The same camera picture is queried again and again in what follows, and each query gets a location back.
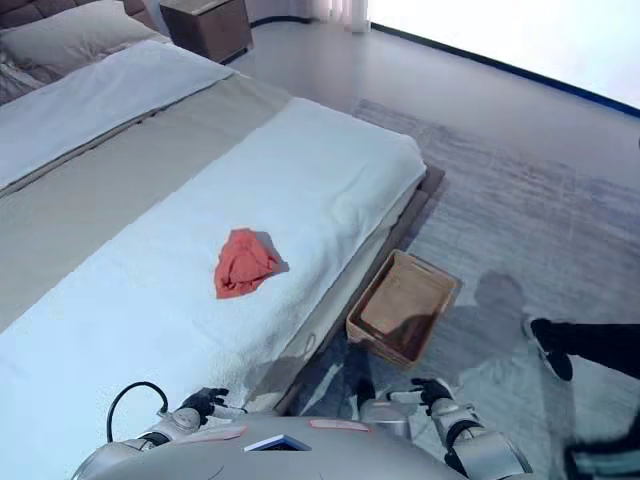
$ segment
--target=black cable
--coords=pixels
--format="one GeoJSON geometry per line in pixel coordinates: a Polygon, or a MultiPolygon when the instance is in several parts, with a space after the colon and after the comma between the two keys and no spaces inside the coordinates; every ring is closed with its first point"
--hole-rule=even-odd
{"type": "Polygon", "coordinates": [[[155,390],[156,393],[160,395],[160,398],[162,398],[162,408],[160,409],[160,413],[167,413],[167,411],[169,410],[169,400],[167,400],[167,396],[164,394],[164,392],[160,387],[158,387],[157,385],[154,385],[151,382],[132,383],[127,388],[122,390],[113,400],[113,402],[111,402],[111,406],[109,407],[109,413],[107,413],[107,443],[113,442],[113,432],[111,431],[111,423],[113,422],[113,412],[116,409],[116,405],[118,405],[118,402],[122,399],[122,397],[125,396],[125,394],[129,390],[136,387],[149,387],[152,390],[155,390]]]}

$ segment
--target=red cloth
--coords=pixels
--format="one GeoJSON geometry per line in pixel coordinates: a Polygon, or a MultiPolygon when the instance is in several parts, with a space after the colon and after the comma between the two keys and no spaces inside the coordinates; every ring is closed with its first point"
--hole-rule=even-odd
{"type": "Polygon", "coordinates": [[[231,230],[214,273],[216,296],[233,298],[255,291],[265,279],[280,271],[274,252],[248,228],[231,230]]]}

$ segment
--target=gray upholstered headboard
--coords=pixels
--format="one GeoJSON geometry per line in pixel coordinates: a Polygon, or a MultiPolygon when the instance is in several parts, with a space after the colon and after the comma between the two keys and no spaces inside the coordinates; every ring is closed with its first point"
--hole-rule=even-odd
{"type": "MultiPolygon", "coordinates": [[[[94,0],[0,0],[0,28],[11,28],[50,17],[94,0]]],[[[127,13],[156,29],[142,0],[123,0],[127,13]]]]}

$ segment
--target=nightstand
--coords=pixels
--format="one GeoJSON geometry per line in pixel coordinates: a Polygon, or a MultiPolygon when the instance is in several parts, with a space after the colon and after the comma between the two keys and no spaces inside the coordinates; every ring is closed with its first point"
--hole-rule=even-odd
{"type": "Polygon", "coordinates": [[[244,0],[162,0],[162,17],[171,39],[223,63],[253,47],[244,0]]]}

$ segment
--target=gray rug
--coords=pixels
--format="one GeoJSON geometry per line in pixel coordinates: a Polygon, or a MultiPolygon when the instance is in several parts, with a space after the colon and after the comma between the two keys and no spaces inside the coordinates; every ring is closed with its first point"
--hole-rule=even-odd
{"type": "MultiPolygon", "coordinates": [[[[582,175],[580,159],[527,158],[370,101],[353,114],[411,135],[427,163],[446,170],[438,202],[404,247],[464,288],[414,371],[402,373],[340,335],[313,366],[308,385],[319,387],[302,391],[293,413],[355,418],[360,379],[370,378],[379,394],[437,375],[457,385],[487,425],[508,433],[542,478],[564,478],[563,446],[625,433],[640,382],[577,359],[574,382],[562,383],[527,345],[520,323],[527,315],[638,322],[640,192],[582,175]]],[[[426,415],[410,413],[414,443],[441,457],[426,415]]]]}

